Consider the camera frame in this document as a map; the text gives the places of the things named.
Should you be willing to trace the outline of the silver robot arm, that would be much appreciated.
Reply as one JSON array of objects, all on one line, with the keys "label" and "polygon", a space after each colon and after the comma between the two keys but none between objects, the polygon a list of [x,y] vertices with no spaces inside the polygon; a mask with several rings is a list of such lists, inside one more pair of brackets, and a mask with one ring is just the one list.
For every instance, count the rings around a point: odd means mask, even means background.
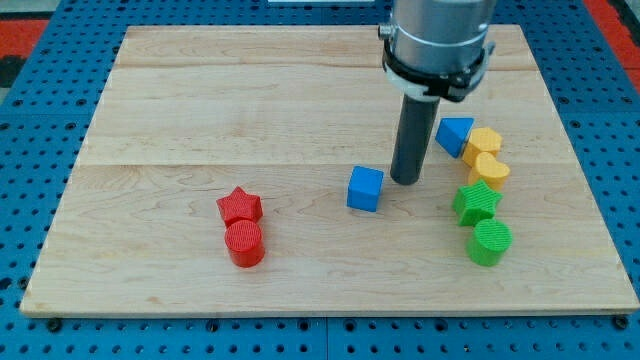
[{"label": "silver robot arm", "polygon": [[481,82],[495,0],[395,0],[378,27],[387,80],[409,98],[461,102]]}]

